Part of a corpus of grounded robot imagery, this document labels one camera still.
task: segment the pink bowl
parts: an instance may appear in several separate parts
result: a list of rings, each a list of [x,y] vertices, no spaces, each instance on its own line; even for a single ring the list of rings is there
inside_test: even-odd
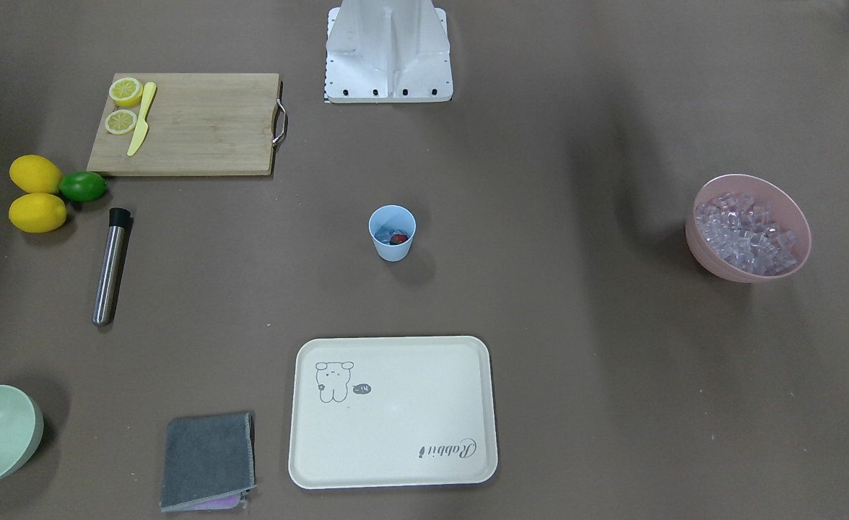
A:
[[[736,269],[716,254],[704,235],[698,230],[695,224],[695,215],[700,204],[726,192],[730,194],[751,194],[756,202],[771,203],[771,218],[780,224],[782,230],[791,230],[797,235],[798,241],[792,250],[793,256],[797,259],[797,265],[793,269],[782,275],[771,277],[754,275]],[[691,253],[701,266],[704,266],[704,269],[721,277],[721,279],[743,283],[777,280],[791,276],[804,266],[810,256],[811,247],[813,247],[810,225],[797,203],[784,191],[781,191],[781,188],[768,181],[763,181],[761,178],[752,177],[752,175],[721,175],[707,182],[695,197],[695,204],[689,211],[688,220],[684,225],[684,233],[688,237],[688,247],[691,248]]]

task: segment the plastic knife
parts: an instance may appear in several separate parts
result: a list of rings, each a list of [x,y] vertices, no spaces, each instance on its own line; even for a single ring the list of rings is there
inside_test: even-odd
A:
[[[133,157],[133,155],[135,155],[135,152],[139,150],[142,142],[145,141],[145,136],[148,135],[148,123],[145,122],[145,118],[148,116],[148,108],[152,105],[154,91],[156,91],[156,89],[157,86],[153,82],[145,83],[145,86],[141,89],[139,117],[136,122],[136,129],[133,132],[133,141],[130,142],[130,149],[126,152],[129,157]]]

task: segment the yellow lemon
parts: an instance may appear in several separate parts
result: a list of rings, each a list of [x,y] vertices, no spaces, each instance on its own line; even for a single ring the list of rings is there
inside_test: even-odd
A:
[[[46,233],[65,223],[65,203],[52,194],[25,194],[11,204],[8,218],[18,230]]]
[[[135,128],[136,115],[135,112],[121,108],[114,110],[107,121],[104,121],[104,128],[113,135],[122,135]]]
[[[142,101],[142,84],[135,78],[120,78],[110,86],[110,99],[120,106],[135,106]]]
[[[39,155],[23,155],[11,162],[11,181],[28,194],[57,194],[62,170]]]

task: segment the gray cloth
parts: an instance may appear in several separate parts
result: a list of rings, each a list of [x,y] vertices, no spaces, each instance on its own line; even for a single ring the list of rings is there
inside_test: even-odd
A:
[[[161,511],[197,504],[254,487],[251,414],[185,417],[167,425]]]

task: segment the knife handle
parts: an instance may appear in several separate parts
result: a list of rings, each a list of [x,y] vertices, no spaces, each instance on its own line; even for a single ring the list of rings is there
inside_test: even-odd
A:
[[[145,118],[148,116],[148,108],[152,106],[152,100],[154,99],[154,91],[156,91],[157,85],[153,82],[145,83],[145,86],[141,89],[141,105],[139,106],[139,118],[142,121],[145,121]]]

